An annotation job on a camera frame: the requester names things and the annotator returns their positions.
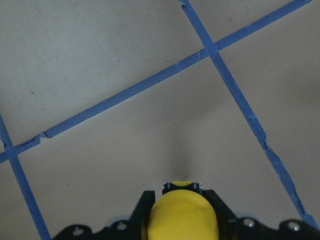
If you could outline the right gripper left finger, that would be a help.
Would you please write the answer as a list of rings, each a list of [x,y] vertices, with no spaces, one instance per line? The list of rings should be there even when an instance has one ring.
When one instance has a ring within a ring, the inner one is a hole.
[[[142,193],[129,219],[133,240],[148,239],[148,222],[155,201],[153,190],[145,190]]]

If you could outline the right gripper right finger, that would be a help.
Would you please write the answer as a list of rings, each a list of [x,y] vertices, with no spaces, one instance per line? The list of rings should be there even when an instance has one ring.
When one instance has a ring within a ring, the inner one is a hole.
[[[218,225],[219,240],[237,239],[237,217],[214,190],[205,190],[204,197],[213,207]]]

